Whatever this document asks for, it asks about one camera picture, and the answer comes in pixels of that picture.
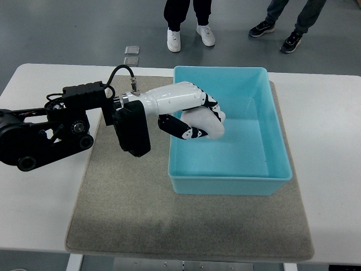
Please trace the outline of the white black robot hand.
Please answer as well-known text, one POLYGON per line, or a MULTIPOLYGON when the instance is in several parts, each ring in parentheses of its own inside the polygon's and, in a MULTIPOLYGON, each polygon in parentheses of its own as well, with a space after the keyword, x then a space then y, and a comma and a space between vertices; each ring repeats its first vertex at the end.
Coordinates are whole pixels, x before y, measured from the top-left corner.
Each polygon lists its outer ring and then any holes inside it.
POLYGON ((219 103, 211 95, 188 81, 151 89, 145 93, 126 93, 122 99, 124 105, 140 101, 146 116, 157 115, 159 128, 180 139, 208 137, 205 131, 181 121, 183 111, 201 106, 209 108, 216 116, 221 111, 219 103))

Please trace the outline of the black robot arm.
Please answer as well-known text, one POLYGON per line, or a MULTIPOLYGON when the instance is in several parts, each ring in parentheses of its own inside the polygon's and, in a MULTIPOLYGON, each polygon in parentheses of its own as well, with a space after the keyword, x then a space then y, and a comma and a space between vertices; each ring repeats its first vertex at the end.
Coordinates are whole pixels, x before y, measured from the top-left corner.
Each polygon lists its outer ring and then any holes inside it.
POLYGON ((107 96, 100 81, 65 87, 43 108, 1 110, 1 162, 23 172, 88 150, 94 143, 86 112, 101 108, 122 150, 141 157, 151 149, 146 113, 138 101, 107 96))

